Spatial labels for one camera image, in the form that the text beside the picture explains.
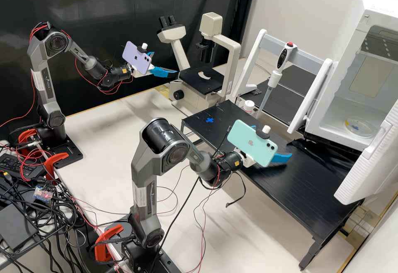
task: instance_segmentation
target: black curtain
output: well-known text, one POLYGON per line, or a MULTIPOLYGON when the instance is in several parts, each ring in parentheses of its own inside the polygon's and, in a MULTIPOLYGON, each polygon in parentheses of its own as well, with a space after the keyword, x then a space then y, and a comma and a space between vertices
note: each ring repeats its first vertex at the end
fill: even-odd
MULTIPOLYGON (((50 21, 64 29, 88 54, 100 60, 123 62, 126 41, 148 43, 155 51, 153 64, 177 69, 170 45, 162 44, 156 32, 158 17, 173 14, 184 24, 187 35, 182 44, 193 66, 198 65, 195 44, 200 41, 199 22, 204 12, 223 16, 223 34, 241 41, 251 0, 0 0, 3 21, 0 26, 0 89, 3 97, 0 124, 23 115, 30 107, 30 60, 26 54, 28 35, 39 21, 50 21)), ((214 64, 226 60, 226 52, 216 49, 214 64)), ((152 75, 120 87, 117 94, 106 96, 78 76, 71 54, 61 54, 49 61, 57 101, 65 115, 137 93, 168 82, 152 75)), ((16 127, 38 121, 36 108, 24 119, 0 128, 3 139, 16 127)))

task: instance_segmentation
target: white sticker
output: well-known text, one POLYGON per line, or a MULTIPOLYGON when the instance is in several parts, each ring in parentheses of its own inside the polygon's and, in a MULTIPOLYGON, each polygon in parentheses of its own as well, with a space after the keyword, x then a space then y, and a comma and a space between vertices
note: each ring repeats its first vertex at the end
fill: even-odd
POLYGON ((33 76, 33 81, 34 84, 37 88, 38 91, 44 91, 44 81, 43 81, 43 77, 41 76, 41 72, 35 72, 32 69, 30 69, 32 76, 33 76))
POLYGON ((146 188, 138 188, 133 182, 134 201, 139 207, 146 207, 146 188))

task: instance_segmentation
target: white wall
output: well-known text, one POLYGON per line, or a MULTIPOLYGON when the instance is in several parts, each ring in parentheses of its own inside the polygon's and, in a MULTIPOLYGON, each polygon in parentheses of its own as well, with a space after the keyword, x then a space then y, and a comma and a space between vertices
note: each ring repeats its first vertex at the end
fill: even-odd
POLYGON ((242 43, 247 56, 261 28, 325 59, 350 0, 254 0, 242 43))
POLYGON ((344 273, 397 272, 398 201, 392 205, 376 230, 348 264, 344 273))

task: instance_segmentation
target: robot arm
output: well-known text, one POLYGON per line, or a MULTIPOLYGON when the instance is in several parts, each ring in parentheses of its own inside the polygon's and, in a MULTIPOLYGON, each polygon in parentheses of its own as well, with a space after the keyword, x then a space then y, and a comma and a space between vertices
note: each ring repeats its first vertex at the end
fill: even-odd
POLYGON ((52 129, 61 127, 65 121, 56 101, 48 66, 48 60, 61 52, 72 53, 87 73, 100 81, 99 87, 112 87, 116 82, 130 78, 132 74, 129 65, 106 69, 95 57, 87 55, 63 30, 53 27, 49 22, 39 23, 32 30, 27 53, 39 97, 38 112, 46 126, 52 129))
POLYGON ((164 118, 153 119, 140 131, 140 142, 131 163, 134 206, 129 222, 143 248, 155 247, 164 231, 156 215, 156 176, 161 176, 186 158, 191 168, 211 187, 218 187, 242 166, 242 158, 230 152, 213 159, 164 118))

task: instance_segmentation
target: table leg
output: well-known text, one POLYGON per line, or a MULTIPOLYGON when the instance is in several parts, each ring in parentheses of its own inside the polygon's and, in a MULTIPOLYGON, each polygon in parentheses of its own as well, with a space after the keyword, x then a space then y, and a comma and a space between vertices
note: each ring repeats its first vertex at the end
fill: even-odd
POLYGON ((312 261, 312 259, 320 252, 322 249, 322 245, 318 242, 314 242, 311 247, 308 249, 307 254, 303 257, 301 262, 299 263, 300 270, 304 270, 308 264, 312 261))

